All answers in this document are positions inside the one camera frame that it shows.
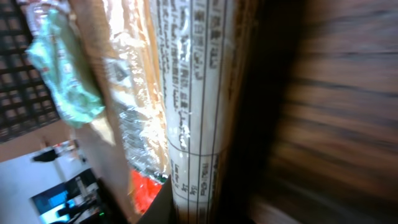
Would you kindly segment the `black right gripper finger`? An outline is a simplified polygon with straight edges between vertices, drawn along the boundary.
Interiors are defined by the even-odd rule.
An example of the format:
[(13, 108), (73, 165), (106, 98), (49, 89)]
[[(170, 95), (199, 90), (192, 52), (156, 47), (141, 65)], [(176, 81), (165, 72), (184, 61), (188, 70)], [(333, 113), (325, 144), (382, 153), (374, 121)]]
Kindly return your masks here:
[(140, 217), (137, 224), (177, 224), (171, 176), (167, 178), (149, 209)]

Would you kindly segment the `orange spaghetti pasta package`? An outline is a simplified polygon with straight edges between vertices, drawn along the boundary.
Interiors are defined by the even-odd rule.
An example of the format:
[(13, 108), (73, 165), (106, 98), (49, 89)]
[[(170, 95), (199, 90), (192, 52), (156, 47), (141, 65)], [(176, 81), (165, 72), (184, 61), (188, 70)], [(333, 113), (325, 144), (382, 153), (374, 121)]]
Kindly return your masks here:
[(72, 1), (118, 148), (216, 223), (257, 1)]

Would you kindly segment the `green tissue packet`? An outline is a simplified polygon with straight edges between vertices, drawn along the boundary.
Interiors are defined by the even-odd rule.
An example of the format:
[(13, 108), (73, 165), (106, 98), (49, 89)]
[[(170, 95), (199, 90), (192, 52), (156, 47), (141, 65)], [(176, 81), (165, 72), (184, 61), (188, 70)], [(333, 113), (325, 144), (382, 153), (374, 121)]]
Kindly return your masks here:
[(69, 126), (81, 128), (104, 111), (80, 42), (60, 11), (48, 11), (26, 53), (50, 90), (59, 117)]

